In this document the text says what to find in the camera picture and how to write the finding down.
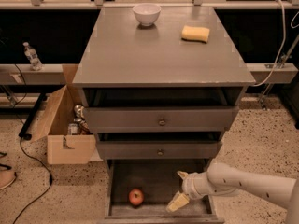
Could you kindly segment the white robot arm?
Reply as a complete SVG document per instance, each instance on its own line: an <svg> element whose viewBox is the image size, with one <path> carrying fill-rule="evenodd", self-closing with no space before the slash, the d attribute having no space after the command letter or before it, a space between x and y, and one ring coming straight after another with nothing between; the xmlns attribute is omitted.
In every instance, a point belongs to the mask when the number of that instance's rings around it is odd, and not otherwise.
<svg viewBox="0 0 299 224"><path fill-rule="evenodd" d="M190 200L206 195L235 195L241 189L287 210L285 224L299 224L299 179L240 171L225 163L212 162L202 173L178 171L182 192L177 192L166 210L175 212Z"/></svg>

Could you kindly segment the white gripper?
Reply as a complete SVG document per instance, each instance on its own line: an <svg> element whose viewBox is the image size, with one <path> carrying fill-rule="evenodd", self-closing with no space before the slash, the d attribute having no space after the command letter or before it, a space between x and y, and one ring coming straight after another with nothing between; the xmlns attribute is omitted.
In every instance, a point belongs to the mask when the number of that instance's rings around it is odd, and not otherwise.
<svg viewBox="0 0 299 224"><path fill-rule="evenodd" d="M209 182L207 172L187 173L177 171L178 176L183 180L182 192L177 192L166 207L167 212L175 212L179 208L187 205L191 200L199 200L206 195L215 192L214 186Z"/></svg>

